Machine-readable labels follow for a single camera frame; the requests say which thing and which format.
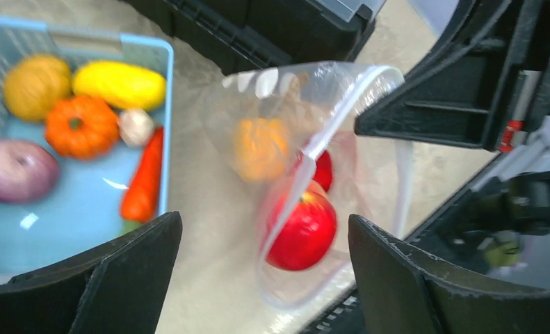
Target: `black plastic crate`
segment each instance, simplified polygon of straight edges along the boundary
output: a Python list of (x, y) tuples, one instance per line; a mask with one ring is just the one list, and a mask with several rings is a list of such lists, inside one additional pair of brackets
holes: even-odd
[(353, 61), (375, 28), (361, 5), (348, 22), (315, 0), (124, 0), (224, 74), (312, 61)]

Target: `yellow zucchini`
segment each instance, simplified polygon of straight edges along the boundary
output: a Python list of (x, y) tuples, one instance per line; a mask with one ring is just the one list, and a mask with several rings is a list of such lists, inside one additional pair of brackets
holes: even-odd
[(118, 61), (93, 61), (76, 71), (72, 90), (75, 95), (102, 98), (115, 108), (151, 111), (164, 102), (166, 80), (147, 68)]

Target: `gray lid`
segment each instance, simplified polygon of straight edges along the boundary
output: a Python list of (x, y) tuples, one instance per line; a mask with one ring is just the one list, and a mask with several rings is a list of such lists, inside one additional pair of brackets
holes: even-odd
[(316, 0), (324, 7), (334, 12), (338, 17), (349, 22), (359, 7), (364, 4), (373, 11), (373, 17), (377, 16), (385, 0)]

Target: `potato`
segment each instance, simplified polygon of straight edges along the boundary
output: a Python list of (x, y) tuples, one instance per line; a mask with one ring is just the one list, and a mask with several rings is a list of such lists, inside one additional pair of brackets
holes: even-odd
[(38, 54), (23, 59), (6, 75), (4, 104), (27, 122), (41, 122), (60, 100), (72, 93), (72, 71), (55, 56)]

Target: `plastic bag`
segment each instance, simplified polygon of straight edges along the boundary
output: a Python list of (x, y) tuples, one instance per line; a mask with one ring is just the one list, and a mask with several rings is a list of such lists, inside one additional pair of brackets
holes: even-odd
[[(402, 237), (412, 144), (353, 132), (355, 118), (402, 83), (393, 67), (324, 62), (233, 74), (208, 88), (201, 121), (255, 200), (257, 279), (272, 306), (298, 308), (350, 270), (350, 214)], [(327, 193), (313, 180), (325, 152)]]

